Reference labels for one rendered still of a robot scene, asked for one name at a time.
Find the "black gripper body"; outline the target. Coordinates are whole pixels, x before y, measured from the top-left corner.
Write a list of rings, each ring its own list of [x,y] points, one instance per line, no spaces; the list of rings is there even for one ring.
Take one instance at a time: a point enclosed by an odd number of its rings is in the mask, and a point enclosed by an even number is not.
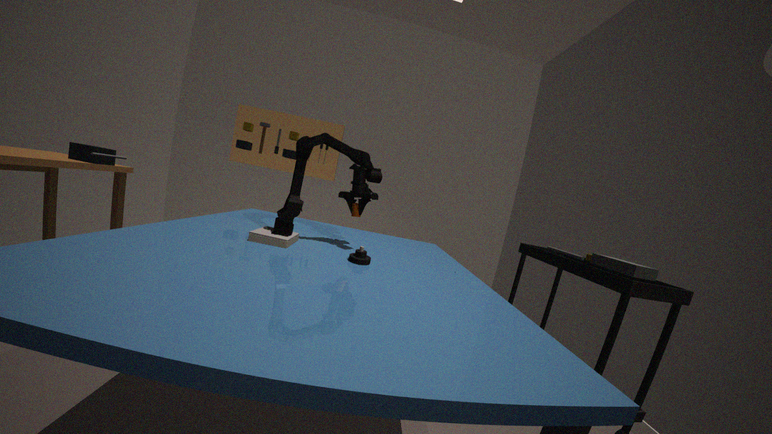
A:
[[[338,197],[340,198],[350,198],[351,200],[354,200],[355,197],[361,198],[362,200],[378,200],[378,194],[374,192],[365,192],[365,180],[361,179],[353,179],[353,181],[350,182],[352,184],[352,190],[350,192],[343,192],[342,190],[338,193]],[[360,195],[361,194],[361,195]]]

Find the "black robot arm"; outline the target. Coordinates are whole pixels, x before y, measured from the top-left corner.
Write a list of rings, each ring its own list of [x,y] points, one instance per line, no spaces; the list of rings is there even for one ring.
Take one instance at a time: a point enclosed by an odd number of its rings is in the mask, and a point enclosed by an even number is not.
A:
[[[300,215],[304,203],[304,201],[300,199],[300,192],[306,162],[311,155],[312,147],[322,145],[322,143],[345,154],[345,156],[348,156],[352,162],[355,163],[349,168],[353,169],[353,179],[367,179],[369,182],[381,183],[381,169],[374,168],[367,152],[356,150],[352,148],[352,146],[345,145],[345,143],[335,139],[330,134],[324,133],[314,137],[303,136],[297,141],[297,162],[295,170],[293,171],[291,190],[285,205],[277,211],[278,217],[275,220],[272,234],[282,234],[282,236],[293,234],[293,219],[297,217],[297,215]]]

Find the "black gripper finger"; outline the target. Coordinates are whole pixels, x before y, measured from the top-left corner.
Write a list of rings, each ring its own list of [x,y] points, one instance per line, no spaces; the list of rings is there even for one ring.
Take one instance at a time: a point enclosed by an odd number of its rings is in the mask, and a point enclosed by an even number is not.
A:
[[[355,201],[357,201],[357,200],[351,200],[350,198],[345,198],[345,200],[347,201],[347,205],[349,206],[349,209],[350,209],[350,212],[351,212],[351,210],[352,210],[352,203],[355,203]]]
[[[365,208],[365,205],[367,205],[367,203],[369,203],[369,201],[370,201],[370,200],[358,200],[358,205],[359,205],[359,215],[361,215],[361,214],[363,213],[363,210],[364,210],[364,208]]]

